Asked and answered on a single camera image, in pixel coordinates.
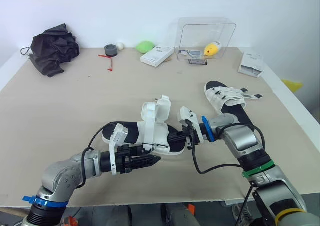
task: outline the yellow duck toy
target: yellow duck toy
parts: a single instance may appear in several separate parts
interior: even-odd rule
[[[211,42],[204,48],[204,54],[206,56],[213,56],[216,54],[221,48],[221,43],[218,41]]]

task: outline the white box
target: white box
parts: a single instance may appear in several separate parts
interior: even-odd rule
[[[140,61],[157,67],[175,51],[174,47],[157,45],[140,57]]]
[[[264,71],[263,56],[254,51],[245,51],[238,72],[253,77],[260,77]]]

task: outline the red cable tie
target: red cable tie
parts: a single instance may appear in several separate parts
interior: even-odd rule
[[[108,71],[112,71],[112,69],[113,69],[112,57],[111,56],[102,55],[102,54],[98,54],[98,56],[100,56],[100,57],[108,57],[108,58],[111,59],[111,66],[108,68]]]

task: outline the yellow ring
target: yellow ring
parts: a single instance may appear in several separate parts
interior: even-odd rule
[[[288,209],[285,209],[283,211],[281,211],[280,213],[278,213],[278,215],[275,217],[275,226],[278,226],[278,223],[279,223],[279,219],[288,214],[288,213],[291,213],[291,212],[306,212],[304,211],[303,209],[301,208],[288,208]]]

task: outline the white wall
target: white wall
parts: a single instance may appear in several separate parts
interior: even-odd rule
[[[4,24],[0,24],[0,67],[18,50],[18,46],[9,38]]]
[[[319,0],[1,0],[1,22],[17,47],[66,22],[82,47],[174,39],[183,16],[224,16],[237,23],[231,46],[252,46],[312,109],[320,96]]]

